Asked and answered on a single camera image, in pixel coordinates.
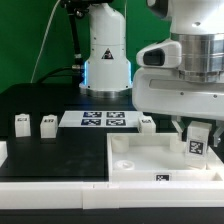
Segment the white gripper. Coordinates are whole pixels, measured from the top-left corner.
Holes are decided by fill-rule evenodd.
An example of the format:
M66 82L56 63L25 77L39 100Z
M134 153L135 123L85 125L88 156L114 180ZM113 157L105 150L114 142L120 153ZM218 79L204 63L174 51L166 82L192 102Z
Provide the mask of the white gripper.
M217 147L224 133L224 76L217 82L187 82L175 69L140 68L133 80L132 102L142 112L171 117L179 140L186 128L182 117L217 120L213 146Z

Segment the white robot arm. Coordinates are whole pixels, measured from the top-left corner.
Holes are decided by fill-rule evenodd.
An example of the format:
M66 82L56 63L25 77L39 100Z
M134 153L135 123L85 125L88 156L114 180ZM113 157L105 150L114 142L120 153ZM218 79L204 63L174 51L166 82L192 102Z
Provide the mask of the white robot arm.
M224 0L146 0L149 10L171 22L170 36L136 55L130 74L125 19L113 0L62 0L79 17L90 15L90 57L81 65L83 93L113 97L132 90L142 112L212 119L213 143L224 133Z

